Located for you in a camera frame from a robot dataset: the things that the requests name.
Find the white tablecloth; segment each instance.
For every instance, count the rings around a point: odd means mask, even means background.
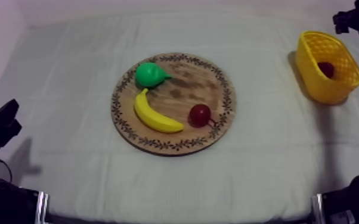
[[[331,15],[345,7],[265,3],[137,8],[28,31],[0,80],[0,106],[16,98],[23,125],[0,151],[14,183],[50,193],[51,211],[83,219],[260,222],[309,213],[310,196],[359,175],[359,88],[341,105],[313,103],[293,51],[305,30],[333,34]],[[359,64],[359,36],[338,37]],[[207,150],[158,157],[113,126],[118,79],[163,52],[204,57],[234,84],[233,125]]]

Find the wooden plate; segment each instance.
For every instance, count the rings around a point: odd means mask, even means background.
[[[141,92],[135,84],[135,71],[147,61],[158,64],[173,77],[149,90],[149,104],[159,113],[183,123],[182,132],[155,131],[135,114],[135,97]],[[188,114],[196,104],[208,105],[216,123],[202,128],[190,126]],[[234,87],[215,64],[190,54],[159,54],[132,66],[118,81],[112,96],[112,119],[119,133],[141,150],[157,155],[186,155],[219,140],[231,126],[235,107]]]

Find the plastic basket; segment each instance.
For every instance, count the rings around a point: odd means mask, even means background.
[[[319,62],[333,64],[335,72],[331,79],[321,72]],[[326,33],[307,31],[301,34],[296,65],[309,94],[318,102],[340,103],[359,86],[359,66],[343,43]]]

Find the banana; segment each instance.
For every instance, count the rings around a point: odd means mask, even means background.
[[[184,125],[180,122],[159,114],[149,106],[146,93],[148,89],[144,89],[135,98],[135,111],[138,117],[150,128],[159,132],[173,133],[183,130]]]

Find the toy fruit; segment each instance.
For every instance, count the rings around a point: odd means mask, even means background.
[[[203,127],[211,119],[212,112],[207,105],[196,104],[189,112],[190,123],[194,127]]]
[[[142,63],[136,71],[135,80],[143,87],[152,87],[171,77],[155,63]]]
[[[147,89],[144,89],[135,98],[135,112],[138,114],[138,117],[147,126],[159,132],[173,133],[183,130],[183,124],[159,114],[149,106],[146,98],[147,91]]]
[[[318,68],[320,68],[321,72],[324,73],[327,78],[331,79],[334,76],[334,66],[329,62],[319,62],[317,63]]]

